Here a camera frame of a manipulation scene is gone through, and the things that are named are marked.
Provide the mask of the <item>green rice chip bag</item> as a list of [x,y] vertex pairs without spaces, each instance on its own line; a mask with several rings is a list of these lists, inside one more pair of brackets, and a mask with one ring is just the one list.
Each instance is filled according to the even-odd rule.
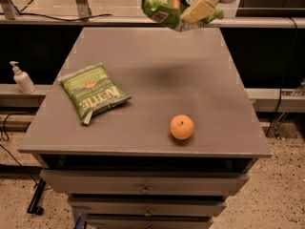
[[180,18],[182,12],[191,5],[193,0],[142,0],[142,11],[157,24],[172,29],[174,31],[189,31],[203,28],[214,19],[224,17],[223,10],[216,5],[215,11],[210,16],[188,23]]

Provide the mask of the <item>green jalapeno Kettle chip bag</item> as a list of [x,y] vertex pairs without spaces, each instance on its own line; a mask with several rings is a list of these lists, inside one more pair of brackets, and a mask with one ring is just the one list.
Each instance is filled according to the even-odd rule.
[[94,116],[132,97],[112,81],[102,63],[62,75],[58,82],[70,97],[83,125],[89,125]]

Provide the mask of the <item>orange fruit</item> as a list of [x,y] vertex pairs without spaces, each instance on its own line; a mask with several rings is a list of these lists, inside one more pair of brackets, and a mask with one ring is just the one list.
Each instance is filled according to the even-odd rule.
[[171,120],[170,133],[176,139],[188,139],[192,136],[193,130],[193,121],[185,114],[179,114]]

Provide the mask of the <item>grey drawer cabinet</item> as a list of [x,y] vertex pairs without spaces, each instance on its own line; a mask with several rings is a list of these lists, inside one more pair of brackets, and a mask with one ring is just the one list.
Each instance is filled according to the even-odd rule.
[[[85,28],[62,73],[96,63],[132,97],[83,125],[64,89],[54,85],[19,147],[35,156],[42,171],[248,174],[258,159],[271,155],[220,30]],[[170,133],[177,115],[193,121],[188,139]]]

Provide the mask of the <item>white pump bottle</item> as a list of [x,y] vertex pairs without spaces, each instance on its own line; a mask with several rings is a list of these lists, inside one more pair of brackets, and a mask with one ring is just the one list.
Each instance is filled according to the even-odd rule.
[[10,64],[14,72],[13,79],[20,88],[21,92],[23,94],[33,93],[35,91],[35,86],[30,76],[19,68],[19,63],[17,61],[11,61]]

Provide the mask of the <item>top grey drawer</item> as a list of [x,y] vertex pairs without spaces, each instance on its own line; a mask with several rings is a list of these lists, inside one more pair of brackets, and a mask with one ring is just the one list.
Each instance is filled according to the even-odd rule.
[[232,196],[249,180],[241,173],[43,170],[59,193],[85,195]]

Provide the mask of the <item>grey drawer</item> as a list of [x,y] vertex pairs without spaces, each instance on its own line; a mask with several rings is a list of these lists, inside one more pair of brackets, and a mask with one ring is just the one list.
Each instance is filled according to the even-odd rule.
[[225,201],[201,198],[135,197],[135,198],[73,198],[70,206],[86,214],[215,217],[226,207]]
[[241,173],[43,170],[59,193],[85,195],[232,196],[249,180]]
[[209,229],[211,219],[166,217],[86,216],[90,226],[99,229]]

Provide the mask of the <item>middle grey drawer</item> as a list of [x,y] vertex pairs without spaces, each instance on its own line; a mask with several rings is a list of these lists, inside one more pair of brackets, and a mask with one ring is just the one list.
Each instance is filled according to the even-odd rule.
[[215,217],[226,207],[225,201],[201,198],[135,197],[135,198],[73,198],[70,206],[86,214]]

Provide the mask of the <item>bottom grey drawer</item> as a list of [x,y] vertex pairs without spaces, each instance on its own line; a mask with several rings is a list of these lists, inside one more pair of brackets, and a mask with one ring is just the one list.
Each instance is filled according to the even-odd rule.
[[209,229],[211,219],[166,217],[86,216],[90,226],[99,229]]

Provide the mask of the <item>black metal floor bracket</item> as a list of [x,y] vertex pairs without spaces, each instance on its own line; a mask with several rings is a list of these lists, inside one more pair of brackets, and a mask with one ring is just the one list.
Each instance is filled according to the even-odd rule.
[[42,194],[44,192],[46,186],[46,181],[43,179],[40,179],[38,184],[35,187],[34,194],[32,196],[32,199],[30,201],[30,205],[27,209],[28,214],[33,214],[37,216],[42,216],[44,213],[44,209],[38,205],[40,198],[42,197]]

